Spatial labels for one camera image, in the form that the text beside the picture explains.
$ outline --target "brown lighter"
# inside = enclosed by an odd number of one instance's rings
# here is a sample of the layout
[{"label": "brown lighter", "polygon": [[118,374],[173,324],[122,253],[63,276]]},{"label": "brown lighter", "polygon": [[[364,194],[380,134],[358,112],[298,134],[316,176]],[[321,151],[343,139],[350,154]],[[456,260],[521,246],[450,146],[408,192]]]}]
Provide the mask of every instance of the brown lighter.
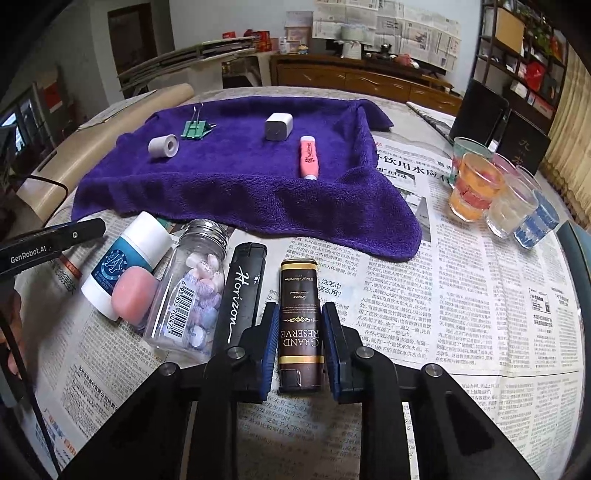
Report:
[{"label": "brown lighter", "polygon": [[316,261],[309,258],[281,263],[279,393],[304,393],[322,387],[317,269]]}]

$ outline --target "metal jar lid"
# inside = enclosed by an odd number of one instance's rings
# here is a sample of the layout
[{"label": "metal jar lid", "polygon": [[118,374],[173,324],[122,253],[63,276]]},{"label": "metal jar lid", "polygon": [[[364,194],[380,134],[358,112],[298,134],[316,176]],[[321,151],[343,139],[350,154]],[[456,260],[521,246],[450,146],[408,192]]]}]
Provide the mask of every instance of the metal jar lid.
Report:
[{"label": "metal jar lid", "polygon": [[207,220],[206,218],[191,220],[180,240],[187,235],[199,235],[209,238],[220,246],[224,256],[226,255],[226,249],[228,248],[228,234],[223,225],[212,220]]}]

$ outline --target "red bag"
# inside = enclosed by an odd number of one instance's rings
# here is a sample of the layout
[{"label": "red bag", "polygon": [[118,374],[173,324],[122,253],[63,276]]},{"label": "red bag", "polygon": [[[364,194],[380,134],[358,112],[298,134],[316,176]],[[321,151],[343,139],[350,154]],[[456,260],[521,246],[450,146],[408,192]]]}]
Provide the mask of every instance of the red bag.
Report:
[{"label": "red bag", "polygon": [[527,83],[527,86],[533,91],[538,92],[542,85],[545,73],[546,68],[541,63],[538,63],[537,61],[530,62],[525,72],[525,82]]}]

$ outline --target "white tape roll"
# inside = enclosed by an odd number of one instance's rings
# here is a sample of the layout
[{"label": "white tape roll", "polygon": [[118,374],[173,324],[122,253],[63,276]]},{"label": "white tape roll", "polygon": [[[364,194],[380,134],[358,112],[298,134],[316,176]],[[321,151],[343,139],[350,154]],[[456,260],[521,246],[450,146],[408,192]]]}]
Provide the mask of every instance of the white tape roll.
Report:
[{"label": "white tape roll", "polygon": [[150,140],[148,152],[152,158],[174,157],[178,152],[178,140],[174,135],[156,137]]}]

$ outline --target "blue label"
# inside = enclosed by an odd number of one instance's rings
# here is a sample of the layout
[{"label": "blue label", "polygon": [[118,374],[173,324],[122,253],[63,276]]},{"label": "blue label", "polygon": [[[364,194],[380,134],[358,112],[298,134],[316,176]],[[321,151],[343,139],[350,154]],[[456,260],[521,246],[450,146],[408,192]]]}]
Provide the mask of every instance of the blue label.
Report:
[{"label": "blue label", "polygon": [[111,295],[119,277],[129,267],[136,265],[151,272],[152,267],[134,250],[129,243],[119,237],[111,245],[109,251],[100,259],[100,262],[92,271],[92,278]]}]

